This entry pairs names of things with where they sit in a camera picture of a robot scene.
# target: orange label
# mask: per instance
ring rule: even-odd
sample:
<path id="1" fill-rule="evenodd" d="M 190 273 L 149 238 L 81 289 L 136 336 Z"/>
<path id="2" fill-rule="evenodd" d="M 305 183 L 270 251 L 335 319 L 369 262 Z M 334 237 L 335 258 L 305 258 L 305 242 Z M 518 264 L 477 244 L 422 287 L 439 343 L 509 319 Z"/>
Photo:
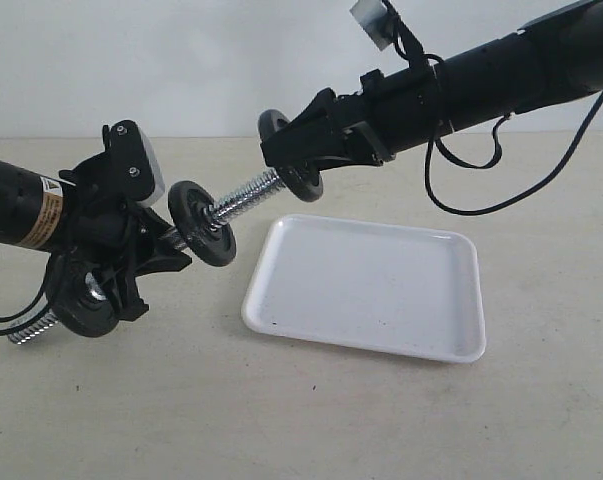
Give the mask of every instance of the orange label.
<path id="1" fill-rule="evenodd" d="M 54 233 L 63 212 L 63 188 L 56 180 L 41 177 L 43 184 L 43 201 L 37 221 L 30 233 L 18 244 L 19 247 L 39 248 Z"/>

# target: white wall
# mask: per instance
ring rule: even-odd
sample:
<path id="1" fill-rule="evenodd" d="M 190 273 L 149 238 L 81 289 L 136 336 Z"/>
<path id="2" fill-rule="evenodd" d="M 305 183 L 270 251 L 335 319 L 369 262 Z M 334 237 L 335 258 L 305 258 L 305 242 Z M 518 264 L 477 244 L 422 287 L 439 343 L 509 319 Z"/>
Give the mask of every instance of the white wall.
<path id="1" fill-rule="evenodd" d="M 570 0 L 395 0 L 428 51 L 450 56 Z M 150 135 L 253 135 L 320 89 L 403 68 L 350 17 L 354 0 L 0 0 L 0 137 L 96 136 L 131 118 Z M 573 129 L 590 100 L 510 129 Z M 603 128 L 603 112 L 596 122 Z"/>

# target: warning label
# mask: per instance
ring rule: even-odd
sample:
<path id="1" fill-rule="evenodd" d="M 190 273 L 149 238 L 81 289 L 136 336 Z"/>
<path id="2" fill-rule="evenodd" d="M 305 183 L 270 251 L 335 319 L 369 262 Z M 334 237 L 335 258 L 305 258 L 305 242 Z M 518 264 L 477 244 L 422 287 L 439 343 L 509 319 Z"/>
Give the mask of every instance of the warning label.
<path id="1" fill-rule="evenodd" d="M 30 233 L 19 243 L 19 247 L 39 248 L 54 233 L 63 212 L 63 188 L 56 180 L 41 177 L 43 184 L 43 201 L 37 221 Z"/>

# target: white tray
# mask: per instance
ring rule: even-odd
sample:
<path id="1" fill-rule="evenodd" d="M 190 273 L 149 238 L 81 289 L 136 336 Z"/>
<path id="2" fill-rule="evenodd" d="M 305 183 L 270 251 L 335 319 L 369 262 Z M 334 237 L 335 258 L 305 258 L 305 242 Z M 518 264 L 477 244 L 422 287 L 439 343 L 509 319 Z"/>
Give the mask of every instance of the white tray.
<path id="1" fill-rule="evenodd" d="M 454 363 L 485 351 L 462 235 L 333 218 L 276 221 L 243 304 L 260 333 Z"/>

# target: beige table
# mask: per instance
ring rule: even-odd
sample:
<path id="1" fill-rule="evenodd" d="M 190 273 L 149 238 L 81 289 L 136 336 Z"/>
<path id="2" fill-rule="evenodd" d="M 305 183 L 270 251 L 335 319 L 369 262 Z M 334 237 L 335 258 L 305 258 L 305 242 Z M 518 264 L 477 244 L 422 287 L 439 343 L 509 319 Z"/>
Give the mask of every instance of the beige table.
<path id="1" fill-rule="evenodd" d="M 568 134 L 506 135 L 493 172 L 436 163 L 441 196 L 490 204 L 544 176 Z M 486 136 L 452 142 L 489 156 Z M 261 171 L 254 139 L 156 140 L 166 181 L 223 194 Z M 0 158 L 55 174 L 97 140 L 1 140 Z M 0 479 L 603 479 L 603 133 L 550 188 L 481 219 L 439 212 L 423 149 L 325 175 L 233 225 L 225 269 L 141 281 L 151 312 L 99 340 L 56 327 L 0 339 Z M 158 209 L 166 213 L 165 199 Z M 240 305 L 267 228 L 314 213 L 449 229 L 477 245 L 488 350 L 470 366 L 260 336 Z M 0 313 L 33 294 L 45 256 L 1 249 Z"/>

